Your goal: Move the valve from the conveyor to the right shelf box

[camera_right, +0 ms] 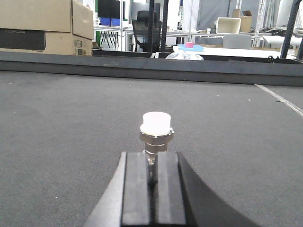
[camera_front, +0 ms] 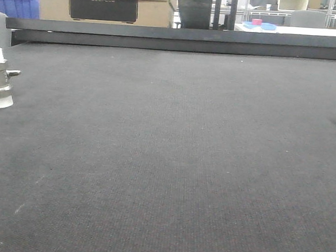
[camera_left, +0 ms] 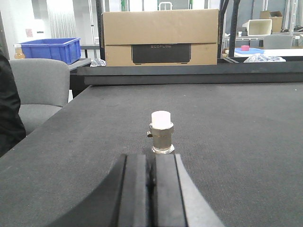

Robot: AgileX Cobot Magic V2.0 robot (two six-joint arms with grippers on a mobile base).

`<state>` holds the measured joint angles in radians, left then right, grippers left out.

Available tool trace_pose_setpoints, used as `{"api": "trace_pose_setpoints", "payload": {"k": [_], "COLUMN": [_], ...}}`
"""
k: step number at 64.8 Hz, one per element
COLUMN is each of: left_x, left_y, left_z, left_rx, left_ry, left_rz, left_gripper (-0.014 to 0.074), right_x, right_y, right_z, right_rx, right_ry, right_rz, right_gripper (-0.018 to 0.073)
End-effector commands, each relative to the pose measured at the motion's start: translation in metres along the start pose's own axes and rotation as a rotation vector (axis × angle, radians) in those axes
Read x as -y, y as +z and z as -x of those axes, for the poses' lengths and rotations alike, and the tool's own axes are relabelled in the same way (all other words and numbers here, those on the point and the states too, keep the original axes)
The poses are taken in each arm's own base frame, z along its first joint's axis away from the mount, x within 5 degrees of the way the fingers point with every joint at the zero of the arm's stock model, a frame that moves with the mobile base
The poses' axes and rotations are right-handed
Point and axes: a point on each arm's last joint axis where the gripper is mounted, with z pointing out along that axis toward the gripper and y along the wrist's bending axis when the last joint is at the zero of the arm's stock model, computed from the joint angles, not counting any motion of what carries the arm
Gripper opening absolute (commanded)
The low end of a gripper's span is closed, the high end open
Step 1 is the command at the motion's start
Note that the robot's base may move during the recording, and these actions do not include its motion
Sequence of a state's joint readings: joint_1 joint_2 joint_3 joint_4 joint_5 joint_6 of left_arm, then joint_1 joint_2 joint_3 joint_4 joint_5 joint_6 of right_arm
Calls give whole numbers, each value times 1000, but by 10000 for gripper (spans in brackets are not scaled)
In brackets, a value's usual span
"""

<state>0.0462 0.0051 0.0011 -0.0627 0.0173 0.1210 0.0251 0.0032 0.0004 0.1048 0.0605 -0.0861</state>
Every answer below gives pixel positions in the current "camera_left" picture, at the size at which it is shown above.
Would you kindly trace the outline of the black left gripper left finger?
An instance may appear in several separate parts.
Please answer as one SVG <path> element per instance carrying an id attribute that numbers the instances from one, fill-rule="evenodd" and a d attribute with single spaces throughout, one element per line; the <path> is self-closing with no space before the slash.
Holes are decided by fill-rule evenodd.
<path id="1" fill-rule="evenodd" d="M 51 227 L 150 227 L 146 156 L 121 155 L 106 178 Z"/>

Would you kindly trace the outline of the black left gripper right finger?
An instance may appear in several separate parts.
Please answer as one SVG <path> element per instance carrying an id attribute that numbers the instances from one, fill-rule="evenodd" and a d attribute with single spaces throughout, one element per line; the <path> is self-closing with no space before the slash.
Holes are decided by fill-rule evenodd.
<path id="1" fill-rule="evenodd" d="M 223 227 L 187 173 L 179 154 L 156 155 L 153 162 L 155 227 Z"/>

